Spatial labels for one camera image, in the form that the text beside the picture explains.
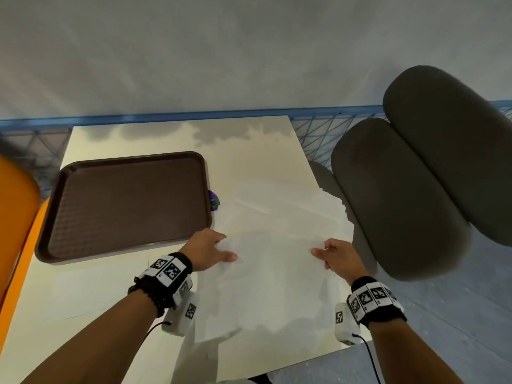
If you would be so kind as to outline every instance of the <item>plastic tray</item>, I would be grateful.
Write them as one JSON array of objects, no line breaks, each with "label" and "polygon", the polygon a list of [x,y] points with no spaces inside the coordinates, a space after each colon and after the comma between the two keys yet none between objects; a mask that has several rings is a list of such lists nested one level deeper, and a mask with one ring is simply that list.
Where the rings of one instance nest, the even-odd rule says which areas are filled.
[{"label": "plastic tray", "polygon": [[211,225],[203,157],[178,152],[61,169],[36,256],[46,263],[190,238]]}]

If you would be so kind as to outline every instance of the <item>gray cushion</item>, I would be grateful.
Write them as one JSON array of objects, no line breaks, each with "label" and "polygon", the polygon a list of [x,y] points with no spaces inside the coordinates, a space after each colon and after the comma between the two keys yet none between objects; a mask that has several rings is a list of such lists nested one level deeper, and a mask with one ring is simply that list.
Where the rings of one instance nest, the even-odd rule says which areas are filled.
[{"label": "gray cushion", "polygon": [[391,277],[418,280],[457,266],[470,244],[470,225],[388,122],[355,125],[336,144],[331,166]]},{"label": "gray cushion", "polygon": [[487,237],[512,246],[512,123],[431,66],[400,74],[383,105],[462,214]]},{"label": "gray cushion", "polygon": [[366,241],[365,235],[362,232],[361,226],[359,226],[359,222],[355,218],[350,205],[345,198],[345,195],[342,192],[342,189],[339,187],[334,175],[322,164],[317,162],[309,162],[309,166],[315,175],[315,179],[317,180],[318,186],[323,189],[323,191],[329,193],[330,195],[340,198],[343,201],[343,205],[345,206],[345,210],[347,212],[348,220],[354,224],[354,237],[352,239],[352,245],[354,245],[355,250],[361,257],[362,262],[364,263],[368,272],[372,275],[377,273],[377,261],[373,256],[372,250]]}]

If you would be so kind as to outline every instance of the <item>table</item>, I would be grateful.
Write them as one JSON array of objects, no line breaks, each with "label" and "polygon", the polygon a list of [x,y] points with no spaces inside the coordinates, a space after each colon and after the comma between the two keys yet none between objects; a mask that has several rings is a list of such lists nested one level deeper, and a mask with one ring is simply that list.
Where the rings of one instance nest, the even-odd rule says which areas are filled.
[{"label": "table", "polygon": [[[229,199],[234,183],[244,179],[265,179],[317,188],[286,116],[75,127],[62,166],[80,160],[186,150],[197,151],[205,158],[208,188],[219,196],[221,203]],[[2,382],[19,383],[48,355],[101,314],[101,311],[96,311],[61,320],[45,319],[52,299],[52,286],[61,273],[93,272],[98,267],[115,266],[119,268],[119,276],[125,278],[128,288],[134,276],[132,271],[126,271],[130,265],[140,259],[150,263],[161,255],[178,250],[180,245],[59,265],[41,263],[32,258],[0,357]],[[343,284],[342,289],[347,295],[348,286]],[[91,297],[83,292],[80,299],[86,304],[90,303],[87,300]],[[371,339],[366,329],[362,335]],[[345,347],[336,341],[333,333],[326,334],[317,350],[302,350],[294,355],[275,355],[269,345],[257,343],[251,334],[241,333],[233,338],[235,342],[229,340],[230,343],[222,344],[218,355],[216,345],[193,348],[192,341],[189,335],[184,342],[183,338],[154,331],[141,346],[124,383],[170,383],[182,345],[180,360],[185,360],[185,363],[181,368],[205,371],[204,374],[210,375],[213,381],[215,375],[219,381],[250,377]],[[179,377],[173,379],[173,382],[178,381]]]}]

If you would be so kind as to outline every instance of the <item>paper sheet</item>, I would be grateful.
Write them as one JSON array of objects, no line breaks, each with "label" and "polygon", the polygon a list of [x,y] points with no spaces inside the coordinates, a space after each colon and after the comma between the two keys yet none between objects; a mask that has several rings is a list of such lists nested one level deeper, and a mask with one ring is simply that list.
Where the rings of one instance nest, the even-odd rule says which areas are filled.
[{"label": "paper sheet", "polygon": [[290,348],[314,348],[341,297],[339,278],[310,249],[330,237],[352,240],[342,201],[320,189],[247,181],[215,213],[214,227],[228,236],[219,249],[239,260],[199,275],[196,342],[263,327],[286,334]]},{"label": "paper sheet", "polygon": [[148,266],[147,258],[58,273],[44,321],[60,321],[109,309],[126,296],[133,278]]}]

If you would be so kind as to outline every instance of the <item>orange object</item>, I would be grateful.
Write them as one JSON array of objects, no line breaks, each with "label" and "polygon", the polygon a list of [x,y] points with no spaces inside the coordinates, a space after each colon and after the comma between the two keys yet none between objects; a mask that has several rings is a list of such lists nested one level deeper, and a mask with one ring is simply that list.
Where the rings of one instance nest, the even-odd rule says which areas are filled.
[{"label": "orange object", "polygon": [[0,156],[0,297],[9,285],[39,202],[35,180]]},{"label": "orange object", "polygon": [[32,224],[30,232],[27,236],[25,245],[23,246],[22,254],[19,257],[16,271],[11,279],[11,284],[7,290],[5,299],[3,300],[3,305],[0,310],[0,354],[2,353],[3,344],[7,338],[7,332],[9,331],[9,326],[11,324],[12,316],[14,315],[14,310],[16,310],[16,304],[18,303],[19,295],[22,291],[25,276],[27,275],[27,271],[29,269],[30,260],[34,254],[42,223],[45,220],[48,201],[49,199],[47,199],[42,204],[41,209],[39,209],[39,212],[35,217],[34,223]]}]

